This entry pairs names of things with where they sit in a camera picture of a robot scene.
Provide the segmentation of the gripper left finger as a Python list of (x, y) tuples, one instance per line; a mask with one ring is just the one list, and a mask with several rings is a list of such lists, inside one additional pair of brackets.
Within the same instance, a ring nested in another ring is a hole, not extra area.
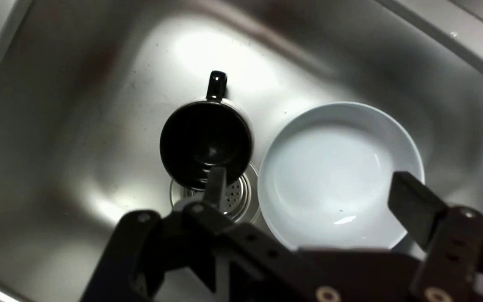
[(212, 168), (203, 200), (161, 218), (125, 214), (116, 225), (80, 302), (155, 302), (168, 271), (190, 268), (218, 302), (317, 302), (316, 270), (251, 224), (217, 206), (226, 170)]

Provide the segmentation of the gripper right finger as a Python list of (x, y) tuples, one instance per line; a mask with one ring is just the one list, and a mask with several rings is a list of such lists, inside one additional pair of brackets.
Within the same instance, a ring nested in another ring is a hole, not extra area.
[(483, 302), (483, 215), (449, 206), (410, 172), (394, 172), (388, 208), (426, 253), (409, 288), (411, 302)]

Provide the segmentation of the metal sink drain strainer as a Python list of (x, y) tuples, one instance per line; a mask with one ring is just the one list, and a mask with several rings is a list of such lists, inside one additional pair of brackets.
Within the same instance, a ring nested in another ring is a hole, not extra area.
[[(198, 192), (176, 183), (170, 184), (170, 199), (173, 206), (182, 199), (201, 198), (203, 192)], [(245, 172), (236, 182), (226, 187), (226, 210), (223, 212), (235, 222), (254, 222), (260, 214), (257, 198), (257, 170), (249, 164)]]

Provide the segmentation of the black mug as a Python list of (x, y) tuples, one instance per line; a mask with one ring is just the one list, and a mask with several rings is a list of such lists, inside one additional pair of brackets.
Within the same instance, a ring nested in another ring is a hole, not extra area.
[(245, 109), (227, 98), (228, 76), (210, 73), (206, 96), (180, 106), (165, 122), (160, 156), (173, 182), (193, 191), (205, 189), (212, 168), (226, 170), (236, 182), (254, 151), (252, 123)]

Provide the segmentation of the white bowl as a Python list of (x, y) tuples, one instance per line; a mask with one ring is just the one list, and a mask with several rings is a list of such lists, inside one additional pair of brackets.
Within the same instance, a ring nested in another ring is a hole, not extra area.
[(354, 102), (315, 107), (270, 144), (257, 182), (261, 213), (289, 249), (392, 249), (406, 235), (387, 204), (396, 171), (424, 183), (420, 151), (393, 117)]

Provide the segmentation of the stainless steel sink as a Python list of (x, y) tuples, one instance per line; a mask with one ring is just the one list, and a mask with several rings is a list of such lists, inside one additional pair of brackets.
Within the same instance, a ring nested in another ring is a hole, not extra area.
[(483, 214), (483, 23), (446, 0), (34, 0), (0, 64), (0, 302), (78, 302), (123, 214), (172, 208), (159, 136), (211, 71), (276, 133), (332, 101), (392, 115), (426, 182)]

